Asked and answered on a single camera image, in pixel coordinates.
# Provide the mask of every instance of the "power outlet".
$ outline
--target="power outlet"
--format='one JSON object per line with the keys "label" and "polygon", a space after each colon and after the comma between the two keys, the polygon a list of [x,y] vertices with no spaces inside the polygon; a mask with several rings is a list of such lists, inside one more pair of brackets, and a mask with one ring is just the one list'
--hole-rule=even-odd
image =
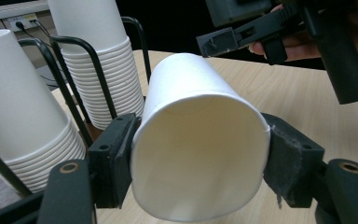
{"label": "power outlet", "polygon": [[11,26],[11,30],[14,32],[21,30],[19,27],[16,26],[16,22],[18,21],[20,21],[24,25],[25,29],[30,29],[37,26],[36,23],[32,22],[32,21],[37,21],[37,17],[34,13],[7,18],[7,21]]}

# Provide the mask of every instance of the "black device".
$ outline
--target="black device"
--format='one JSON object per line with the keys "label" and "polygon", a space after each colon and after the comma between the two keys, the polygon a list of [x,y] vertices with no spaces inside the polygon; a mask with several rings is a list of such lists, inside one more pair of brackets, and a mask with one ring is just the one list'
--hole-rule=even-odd
{"label": "black device", "polygon": [[339,103],[358,102],[358,52],[343,23],[355,1],[286,0],[283,9],[266,14],[272,6],[269,0],[206,0],[216,27],[259,17],[235,29],[197,36],[200,53],[213,57],[260,41],[269,64],[283,63],[287,55],[282,37],[306,30],[321,53]]}

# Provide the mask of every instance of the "wall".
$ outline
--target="wall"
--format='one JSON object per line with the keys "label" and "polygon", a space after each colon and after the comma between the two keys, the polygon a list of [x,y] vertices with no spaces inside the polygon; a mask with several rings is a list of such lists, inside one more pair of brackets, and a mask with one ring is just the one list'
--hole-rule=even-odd
{"label": "wall", "polygon": [[[51,35],[56,35],[54,23],[49,11],[36,12],[35,14],[39,21],[48,29],[48,32]],[[7,19],[0,20],[0,29],[6,28],[10,29],[10,24],[7,22]],[[38,27],[27,30],[27,33],[36,38],[41,39],[45,43],[48,43],[48,37]],[[24,38],[31,38],[22,31],[16,32],[15,35],[19,40]],[[24,47],[23,49],[34,64],[35,68],[39,68],[46,65],[42,55],[36,47]]]}

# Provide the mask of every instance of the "black plastic bracket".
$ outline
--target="black plastic bracket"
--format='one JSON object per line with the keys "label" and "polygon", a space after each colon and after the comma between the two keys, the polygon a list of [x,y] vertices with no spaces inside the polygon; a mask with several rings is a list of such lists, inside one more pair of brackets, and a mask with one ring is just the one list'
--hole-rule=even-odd
{"label": "black plastic bracket", "polygon": [[291,31],[292,24],[298,18],[296,5],[289,4],[236,29],[229,27],[197,36],[196,39],[202,57],[213,57],[243,49],[260,40],[268,63],[278,64],[287,59],[280,33]]}
{"label": "black plastic bracket", "polygon": [[313,173],[322,163],[324,149],[282,119],[263,114],[271,141],[264,180],[291,207],[310,207]]}
{"label": "black plastic bracket", "polygon": [[358,162],[331,160],[325,182],[341,223],[358,224]]}
{"label": "black plastic bracket", "polygon": [[97,208],[121,208],[123,204],[132,181],[131,144],[138,122],[134,114],[114,119],[89,148]]}
{"label": "black plastic bracket", "polygon": [[86,161],[64,161],[50,171],[37,224],[50,223],[97,223]]}

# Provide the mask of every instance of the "cup rim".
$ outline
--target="cup rim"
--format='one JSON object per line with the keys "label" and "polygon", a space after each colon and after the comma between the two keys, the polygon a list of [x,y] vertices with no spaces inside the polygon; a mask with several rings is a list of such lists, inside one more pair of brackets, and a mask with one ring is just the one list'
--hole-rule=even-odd
{"label": "cup rim", "polygon": [[38,163],[34,163],[31,166],[36,166],[35,168],[31,168],[30,166],[24,167],[21,170],[17,170],[17,176],[19,178],[23,178],[23,180],[28,180],[28,178],[35,178],[37,176],[42,175],[43,173],[49,173],[48,168],[54,167],[54,165],[60,163],[60,161],[65,161],[67,158],[71,157],[75,151],[78,149],[77,147],[81,147],[78,139],[74,139],[74,141],[68,142],[69,146],[62,146],[63,149],[61,151],[57,150],[55,153],[51,154],[48,158],[44,158]]}
{"label": "cup rim", "polygon": [[[145,101],[145,100],[144,100],[144,97],[143,97],[143,95],[142,95],[142,92],[139,91],[137,88],[134,88],[133,91],[131,91],[131,92],[129,92],[128,94],[123,95],[122,97],[120,97],[119,102],[114,102],[115,110],[116,110],[116,111],[119,110],[119,107],[117,107],[117,104],[120,104],[120,103],[122,103],[122,102],[127,101],[127,98],[128,98],[130,95],[132,95],[132,96],[135,98],[134,101],[137,100],[136,98],[139,98],[139,101],[141,101],[141,100],[142,100],[142,101]],[[86,107],[86,110],[88,110],[88,112],[89,112],[89,110],[94,110],[94,111],[96,111],[96,112],[101,112],[101,113],[106,112],[106,113],[109,113],[109,114],[110,114],[109,108],[107,107],[106,101],[104,101],[102,105],[93,105],[93,104],[92,104],[92,101],[91,101],[91,103],[89,103],[89,102],[84,102],[84,105],[85,105],[85,107]]]}
{"label": "cup rim", "polygon": [[[124,56],[123,58],[118,59],[117,61],[113,60],[111,63],[102,65],[101,68],[103,69],[103,73],[105,73],[105,71],[107,71],[111,68],[121,66],[122,64],[129,61],[131,59],[131,57],[133,57],[133,55],[128,54],[128,55]],[[96,73],[96,69],[95,69],[94,65],[93,64],[91,64],[91,65],[92,65],[92,67],[88,67],[88,68],[73,68],[73,67],[68,66],[68,71],[70,73],[74,72],[74,73],[79,73],[79,74]]]}
{"label": "cup rim", "polygon": [[[132,79],[130,79],[130,81],[128,83],[122,83],[121,85],[115,85],[115,86],[109,86],[109,92],[112,94],[118,94],[118,93],[122,93],[122,92],[127,92],[128,88],[137,86],[137,82],[139,82],[137,77],[134,77]],[[101,96],[103,97],[103,90],[102,88],[99,88],[97,90],[87,90],[84,89],[82,87],[76,86],[76,89],[79,93],[82,93],[83,95],[88,95],[88,94],[101,94]]]}
{"label": "cup rim", "polygon": [[[135,64],[135,60],[133,60],[133,55],[132,56],[130,55],[127,61],[120,63],[119,65],[115,65],[113,67],[103,69],[103,74],[106,76],[107,74],[111,74],[111,73],[119,73],[133,64]],[[71,75],[75,77],[97,77],[97,72],[95,68],[90,68],[87,70],[84,69],[83,71],[69,69],[69,68],[68,70],[71,73]]]}
{"label": "cup rim", "polygon": [[136,107],[131,109],[132,112],[130,112],[129,109],[126,109],[124,111],[117,112],[119,115],[129,114],[129,113],[135,113],[137,116],[141,116],[143,112],[144,104],[138,104]]}
{"label": "cup rim", "polygon": [[21,172],[24,168],[27,168],[29,166],[33,166],[33,165],[41,162],[41,160],[39,160],[41,157],[50,158],[51,156],[54,155],[54,153],[64,151],[64,148],[66,147],[66,145],[70,143],[69,140],[70,140],[71,137],[72,137],[71,132],[69,132],[55,148],[52,148],[51,150],[49,150],[45,154],[40,155],[39,157],[34,158],[32,160],[25,161],[23,163],[19,163],[19,164],[16,164],[16,165],[9,165],[8,167],[10,167],[10,169],[13,172],[16,172],[16,173]]}
{"label": "cup rim", "polygon": [[33,160],[36,157],[39,157],[41,155],[44,155],[46,152],[48,152],[50,149],[56,147],[61,140],[70,132],[71,126],[73,125],[71,118],[69,118],[68,115],[66,115],[66,125],[62,129],[62,131],[56,135],[54,139],[49,141],[46,145],[43,147],[40,147],[36,149],[33,153],[30,153],[26,156],[19,157],[15,160],[5,161],[7,166],[12,166],[19,163],[24,163],[25,161]]}
{"label": "cup rim", "polygon": [[126,111],[128,109],[136,108],[138,105],[141,105],[144,99],[141,99],[140,97],[135,98],[134,101],[130,102],[129,104],[125,105],[124,107],[117,108],[117,112]]}
{"label": "cup rim", "polygon": [[[130,64],[130,66],[125,67],[122,70],[117,71],[115,73],[110,73],[110,74],[103,73],[103,74],[104,74],[104,78],[105,78],[106,82],[109,84],[109,82],[112,80],[117,80],[119,78],[122,79],[128,75],[131,75],[132,73],[136,73],[133,75],[138,76],[138,74],[137,74],[138,70],[137,70],[136,64]],[[92,77],[80,77],[75,74],[71,74],[71,77],[74,81],[79,81],[79,82],[89,82],[89,81],[98,81],[99,82],[97,74],[95,74],[95,76],[92,76]]]}
{"label": "cup rim", "polygon": [[[121,87],[129,82],[132,83],[134,79],[138,78],[138,76],[136,76],[134,74],[134,71],[132,72],[132,74],[133,74],[133,76],[130,76],[131,73],[130,73],[130,75],[125,76],[125,77],[127,77],[127,79],[121,78],[121,79],[116,80],[116,77],[106,79],[106,83],[107,83],[109,90],[111,88]],[[76,86],[78,88],[80,88],[81,90],[90,90],[90,91],[91,90],[96,90],[96,91],[101,90],[101,92],[102,92],[102,87],[101,87],[101,83],[99,80],[97,80],[97,81],[81,81],[81,80],[77,79],[77,77],[76,77],[76,78],[74,78],[74,82],[75,82]]]}
{"label": "cup rim", "polygon": [[[255,126],[259,127],[259,129],[257,129],[257,135],[260,137],[260,139],[264,139],[263,142],[260,141],[260,143],[258,144],[260,147],[260,150],[262,150],[260,152],[260,167],[265,167],[266,163],[267,163],[267,159],[268,159],[268,154],[269,154],[269,149],[268,149],[268,145],[269,145],[269,138],[270,138],[270,128],[267,125],[265,119],[262,117],[261,113],[255,109],[255,107],[253,105],[250,105],[247,101],[245,101],[244,99],[241,99],[240,97],[235,97],[232,96],[230,94],[225,94],[225,93],[220,93],[220,92],[213,92],[213,91],[203,91],[203,93],[198,92],[197,95],[194,94],[194,92],[191,92],[191,94],[185,93],[181,96],[176,96],[175,98],[170,99],[169,102],[163,102],[159,105],[156,105],[156,107],[153,108],[148,108],[151,109],[151,111],[153,112],[152,114],[149,115],[149,117],[145,118],[145,112],[144,112],[144,116],[143,116],[143,121],[141,123],[141,126],[138,128],[136,134],[134,135],[133,138],[133,151],[131,154],[131,173],[133,174],[132,177],[132,193],[134,195],[134,199],[135,201],[150,215],[154,216],[154,217],[159,217],[162,219],[166,219],[166,220],[172,220],[171,217],[167,217],[167,214],[165,213],[161,213],[158,210],[154,210],[153,208],[151,208],[152,206],[149,205],[148,203],[145,202],[145,198],[143,198],[142,192],[140,191],[139,187],[137,188],[137,186],[139,185],[139,176],[140,176],[140,172],[142,172],[142,169],[139,165],[139,162],[142,158],[140,158],[140,150],[145,150],[144,147],[141,147],[142,143],[146,140],[145,137],[145,130],[148,129],[150,127],[150,125],[152,125],[157,119],[158,117],[161,115],[161,113],[163,113],[163,111],[173,105],[177,105],[177,104],[181,104],[184,101],[187,100],[191,100],[192,98],[199,98],[199,97],[221,97],[221,98],[226,98],[230,101],[235,101],[233,102],[234,104],[238,104],[239,107],[246,108],[248,110],[248,112],[250,114],[253,114],[255,116]],[[257,193],[259,186],[261,184],[262,181],[262,174],[257,173],[257,176],[260,175],[259,177],[255,177],[255,179],[257,179],[257,182],[255,181],[255,183],[252,185],[252,187],[247,190],[249,191],[249,193],[247,195],[244,195],[244,197],[241,198],[241,200],[238,200],[238,203],[231,205],[227,211],[222,212],[222,214],[218,214],[217,216],[221,217],[223,215],[229,214],[233,211],[236,211],[238,209],[240,209],[241,207],[243,207],[244,205],[246,205]],[[182,220],[181,221],[192,221],[192,222],[197,222],[197,221],[204,221],[206,219],[191,219],[191,220]]]}
{"label": "cup rim", "polygon": [[[104,54],[107,54],[110,52],[115,52],[115,51],[121,50],[121,49],[127,47],[128,45],[131,45],[131,44],[130,44],[130,38],[127,36],[123,42],[121,42],[117,45],[114,45],[113,47],[108,48],[108,49],[95,50],[95,52],[98,54],[98,56],[100,56],[100,55],[104,55]],[[64,58],[68,58],[68,59],[87,59],[89,57],[89,54],[87,52],[86,53],[75,53],[75,54],[74,53],[66,53],[65,49],[61,50],[61,55],[62,55],[62,57],[64,56]]]}
{"label": "cup rim", "polygon": [[[99,61],[100,61],[101,67],[103,68],[104,66],[107,66],[111,62],[117,62],[117,58],[121,61],[125,57],[128,57],[128,55],[131,55],[131,54],[132,54],[132,49],[127,48],[123,53],[119,54],[118,56],[109,57],[104,60],[101,60],[99,58],[100,59]],[[81,66],[81,67],[87,66],[86,68],[94,68],[94,63],[92,62],[91,58],[79,60],[79,62],[74,62],[74,60],[64,58],[64,61],[66,63],[66,66],[68,67],[68,69],[69,68],[77,69],[74,66]]]}
{"label": "cup rim", "polygon": [[[74,154],[72,157],[68,158],[68,159],[65,159],[65,160],[61,160],[61,161],[68,161],[68,160],[71,160],[71,159],[75,159],[75,158],[82,158],[82,154],[84,154],[83,150],[78,150],[76,154]],[[40,176],[37,176],[35,179],[21,179],[21,181],[29,188],[29,189],[32,189],[32,188],[36,188],[37,186],[42,186],[45,182],[48,181],[48,175],[49,175],[49,172],[47,173],[44,173]]]}

